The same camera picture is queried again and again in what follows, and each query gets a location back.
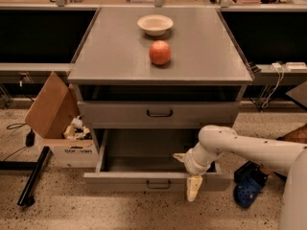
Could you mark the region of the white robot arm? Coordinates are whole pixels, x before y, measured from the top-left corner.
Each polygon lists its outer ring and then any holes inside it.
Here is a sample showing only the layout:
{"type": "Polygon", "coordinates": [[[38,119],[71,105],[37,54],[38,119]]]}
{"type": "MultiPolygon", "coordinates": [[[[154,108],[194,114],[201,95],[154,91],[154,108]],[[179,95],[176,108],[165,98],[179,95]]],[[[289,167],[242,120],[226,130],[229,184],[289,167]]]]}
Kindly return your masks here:
{"type": "Polygon", "coordinates": [[[303,143],[240,136],[227,126],[204,126],[199,141],[176,153],[187,177],[187,199],[195,200],[211,163],[224,152],[246,158],[287,177],[278,230],[307,230],[307,147],[303,143]]]}

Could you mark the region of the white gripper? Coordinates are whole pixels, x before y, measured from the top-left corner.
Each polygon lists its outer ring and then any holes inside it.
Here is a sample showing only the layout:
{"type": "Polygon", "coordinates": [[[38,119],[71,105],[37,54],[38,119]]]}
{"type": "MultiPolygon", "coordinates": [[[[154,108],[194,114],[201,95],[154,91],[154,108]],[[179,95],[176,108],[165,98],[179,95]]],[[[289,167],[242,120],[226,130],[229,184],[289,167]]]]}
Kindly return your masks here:
{"type": "Polygon", "coordinates": [[[211,163],[218,159],[218,153],[215,151],[208,151],[197,143],[193,148],[184,153],[174,153],[173,157],[184,163],[186,171],[192,176],[187,178],[186,196],[189,202],[193,202],[199,192],[202,184],[202,175],[205,174],[211,163]]]}

